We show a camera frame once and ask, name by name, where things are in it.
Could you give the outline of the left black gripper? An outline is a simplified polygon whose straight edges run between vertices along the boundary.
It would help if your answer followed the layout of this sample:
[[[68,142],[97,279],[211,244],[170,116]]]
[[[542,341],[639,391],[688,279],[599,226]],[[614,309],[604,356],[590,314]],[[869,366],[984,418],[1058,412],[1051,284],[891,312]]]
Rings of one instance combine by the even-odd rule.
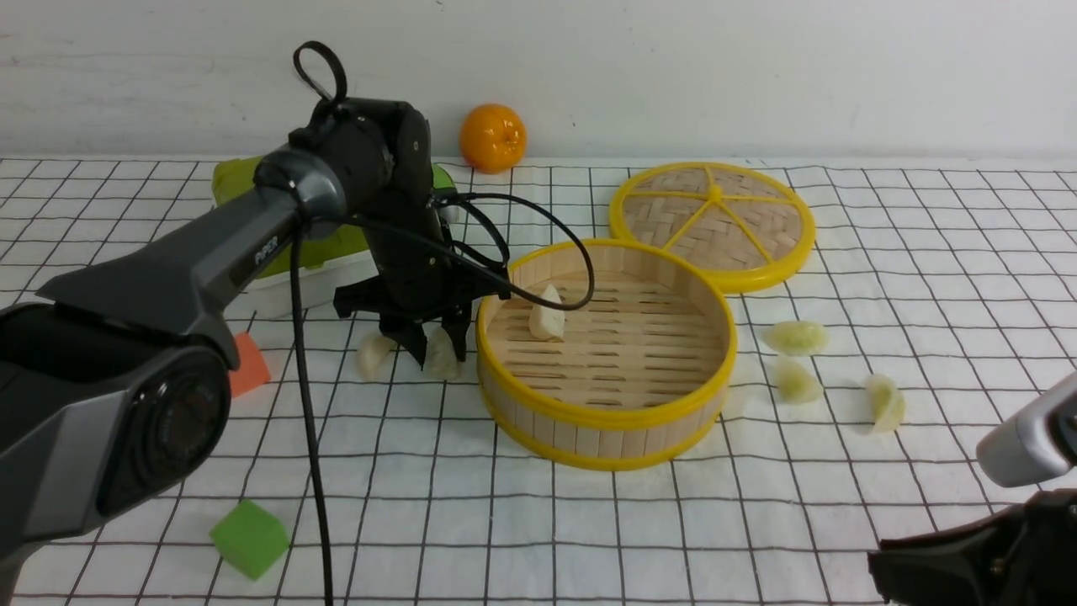
[[[380,332],[426,368],[426,322],[440,322],[454,360],[468,360],[472,308],[477,300],[512,296],[507,260],[492,260],[457,242],[434,208],[363,212],[346,219],[361,227],[376,274],[336,288],[339,318],[380,318]]]

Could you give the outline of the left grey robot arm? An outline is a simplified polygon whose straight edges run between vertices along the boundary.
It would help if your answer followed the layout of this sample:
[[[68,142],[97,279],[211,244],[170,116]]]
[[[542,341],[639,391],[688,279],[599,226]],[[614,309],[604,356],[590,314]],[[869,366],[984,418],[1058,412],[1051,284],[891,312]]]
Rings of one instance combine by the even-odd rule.
[[[24,561],[177,487],[215,448],[239,367],[226,307],[288,248],[354,221],[377,274],[336,295],[416,360],[440,321],[465,356],[473,300],[509,296],[438,208],[426,119],[404,101],[322,100],[255,185],[126,256],[57,274],[3,311],[3,603]]]

